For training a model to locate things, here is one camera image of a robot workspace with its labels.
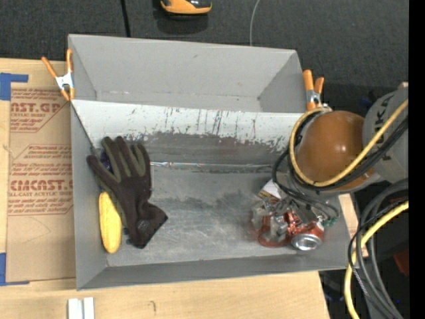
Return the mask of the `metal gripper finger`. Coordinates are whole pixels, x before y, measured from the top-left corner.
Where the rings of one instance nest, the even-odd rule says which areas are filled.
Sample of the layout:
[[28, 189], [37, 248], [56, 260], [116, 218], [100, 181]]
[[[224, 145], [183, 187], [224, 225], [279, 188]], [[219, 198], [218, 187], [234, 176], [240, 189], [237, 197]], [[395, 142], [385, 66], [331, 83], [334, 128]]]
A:
[[266, 216], [266, 209], [262, 205], [255, 205], [251, 208], [251, 212], [251, 222], [253, 228], [261, 229], [263, 224], [263, 218]]
[[272, 237], [286, 237], [288, 222], [285, 213], [275, 213], [270, 217], [270, 234]]

